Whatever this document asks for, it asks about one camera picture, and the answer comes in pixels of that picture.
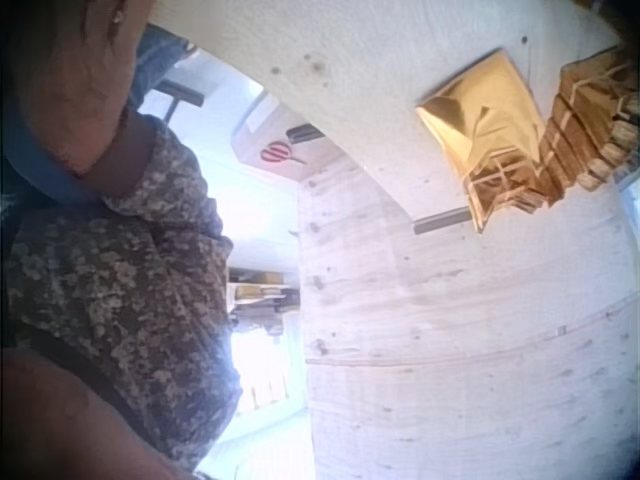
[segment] yellow object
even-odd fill
[[[534,173],[544,122],[503,51],[453,79],[417,112],[463,180],[478,231],[498,208],[533,211],[544,201]]]

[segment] skin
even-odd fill
[[[29,34],[16,39],[12,75],[22,114],[40,145],[84,176],[118,134],[136,47],[154,0],[50,3],[29,18]],[[116,24],[120,4],[125,15]]]
[[[79,379],[32,352],[2,353],[2,419],[2,467],[10,478],[191,478]]]

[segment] gray floral shirt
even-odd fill
[[[5,265],[10,317],[95,365],[151,443],[193,470],[241,394],[225,303],[231,242],[193,153],[161,122],[152,160],[108,208],[27,215]]]

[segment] bright window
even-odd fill
[[[233,360],[244,390],[237,414],[258,410],[289,397],[290,361],[285,334],[263,329],[231,336]]]

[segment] wood grain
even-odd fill
[[[300,215],[318,480],[619,478],[640,307],[614,188],[415,236],[344,158]]]
[[[175,0],[154,21],[249,75],[322,130],[414,220],[466,206],[414,107],[504,48],[543,118],[560,67],[616,42],[569,0]]]

